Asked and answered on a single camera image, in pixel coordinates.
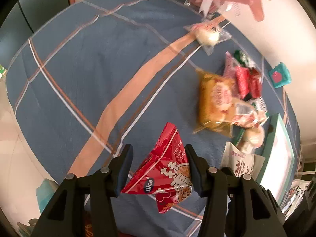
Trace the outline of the stack of books and phone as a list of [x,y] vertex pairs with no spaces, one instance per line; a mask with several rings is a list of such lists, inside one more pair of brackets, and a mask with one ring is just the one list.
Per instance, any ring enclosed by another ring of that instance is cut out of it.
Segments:
[[285,194],[285,197],[280,205],[281,212],[287,219],[298,207],[303,199],[303,194],[307,190],[311,181],[295,179],[289,191]]

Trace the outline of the small red snack packet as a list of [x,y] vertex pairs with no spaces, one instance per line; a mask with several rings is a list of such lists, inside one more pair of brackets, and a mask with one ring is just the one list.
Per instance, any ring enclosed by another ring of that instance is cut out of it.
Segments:
[[249,89],[253,99],[258,99],[261,97],[261,73],[255,68],[250,69]]

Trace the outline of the blue plaid tablecloth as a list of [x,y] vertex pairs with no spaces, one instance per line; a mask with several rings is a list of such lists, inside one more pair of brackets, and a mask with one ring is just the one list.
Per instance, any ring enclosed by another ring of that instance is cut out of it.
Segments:
[[61,183],[85,151],[81,174],[99,170],[120,144],[131,144],[135,171],[165,124],[219,166],[227,138],[197,125],[196,67],[222,74],[226,52],[243,49],[271,69],[231,20],[232,39],[207,55],[184,41],[202,17],[182,0],[84,0],[66,8],[26,41],[7,74],[8,98],[38,161]]

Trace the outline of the small green white cracker packet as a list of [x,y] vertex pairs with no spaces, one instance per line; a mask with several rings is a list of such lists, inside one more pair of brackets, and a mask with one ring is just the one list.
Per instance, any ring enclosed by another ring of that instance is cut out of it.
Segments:
[[266,103],[262,97],[250,99],[248,100],[248,103],[252,105],[257,112],[263,112],[267,118],[269,117],[269,112]]

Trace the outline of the white snack packet red text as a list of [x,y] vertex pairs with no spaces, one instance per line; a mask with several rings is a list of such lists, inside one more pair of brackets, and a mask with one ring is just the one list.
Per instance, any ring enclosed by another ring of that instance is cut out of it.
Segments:
[[265,157],[256,154],[243,153],[231,142],[226,142],[220,169],[228,167],[236,177],[241,177],[243,174],[249,174],[256,180],[264,162]]

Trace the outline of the orange white bread packet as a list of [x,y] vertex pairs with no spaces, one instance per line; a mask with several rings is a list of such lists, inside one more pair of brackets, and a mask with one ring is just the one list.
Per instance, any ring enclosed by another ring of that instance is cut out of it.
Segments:
[[252,128],[262,125],[268,119],[266,113],[262,110],[256,110],[251,104],[243,100],[233,98],[233,107],[235,112],[231,123],[243,128]]

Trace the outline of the teal rimmed white tray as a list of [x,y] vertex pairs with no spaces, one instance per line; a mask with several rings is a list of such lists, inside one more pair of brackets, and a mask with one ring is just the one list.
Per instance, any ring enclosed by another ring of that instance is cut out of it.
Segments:
[[265,161],[257,177],[257,183],[270,190],[277,203],[281,204],[290,182],[295,154],[281,115],[272,115],[270,119],[262,151]]

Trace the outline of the red patterned snack packet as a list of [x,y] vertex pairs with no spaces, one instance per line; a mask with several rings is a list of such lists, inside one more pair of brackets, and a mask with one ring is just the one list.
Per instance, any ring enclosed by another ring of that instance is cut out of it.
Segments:
[[244,99],[250,92],[249,80],[250,71],[246,67],[236,66],[236,79],[239,90],[239,96]]

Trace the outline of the red peanut snack bag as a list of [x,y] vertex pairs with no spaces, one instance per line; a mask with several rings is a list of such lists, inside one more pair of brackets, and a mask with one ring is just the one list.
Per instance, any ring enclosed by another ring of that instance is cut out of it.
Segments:
[[121,190],[153,195],[159,213],[185,201],[192,192],[189,159],[177,127],[166,123],[157,143]]

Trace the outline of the yellow snack bag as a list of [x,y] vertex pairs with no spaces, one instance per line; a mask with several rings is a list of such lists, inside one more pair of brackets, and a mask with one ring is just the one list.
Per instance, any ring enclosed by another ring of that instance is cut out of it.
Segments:
[[199,77],[199,102],[194,134],[208,129],[231,138],[235,114],[232,87],[235,80],[202,69],[196,72]]

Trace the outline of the jelly cup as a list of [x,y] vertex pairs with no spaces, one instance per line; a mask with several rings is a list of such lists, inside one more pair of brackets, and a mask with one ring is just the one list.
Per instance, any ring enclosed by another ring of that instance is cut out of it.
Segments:
[[260,148],[265,139],[265,131],[262,126],[248,128],[241,140],[240,149],[244,153],[252,153]]

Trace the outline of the pink snack packet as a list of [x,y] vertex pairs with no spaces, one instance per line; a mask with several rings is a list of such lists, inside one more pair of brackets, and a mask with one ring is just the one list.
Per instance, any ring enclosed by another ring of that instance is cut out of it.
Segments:
[[239,62],[230,52],[227,51],[223,76],[225,78],[235,79],[237,66],[240,66]]

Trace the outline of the teal pink toy box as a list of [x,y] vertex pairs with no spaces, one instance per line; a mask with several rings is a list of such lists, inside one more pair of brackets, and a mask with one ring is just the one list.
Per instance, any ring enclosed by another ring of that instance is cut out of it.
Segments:
[[274,88],[280,88],[292,82],[290,72],[286,65],[280,62],[268,72]]

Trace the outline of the clear wrapped white bun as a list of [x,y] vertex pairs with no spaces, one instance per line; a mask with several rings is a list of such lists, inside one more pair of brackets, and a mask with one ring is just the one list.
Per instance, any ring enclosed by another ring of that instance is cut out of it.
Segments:
[[205,53],[210,56],[217,44],[231,39],[231,34],[212,22],[202,22],[184,27],[193,34]]

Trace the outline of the green white milk packet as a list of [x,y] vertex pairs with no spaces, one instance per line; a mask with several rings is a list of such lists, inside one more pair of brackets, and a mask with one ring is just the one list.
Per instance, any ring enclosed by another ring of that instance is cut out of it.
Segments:
[[249,69],[253,69],[256,67],[255,62],[241,50],[235,50],[233,56],[242,67],[247,67]]

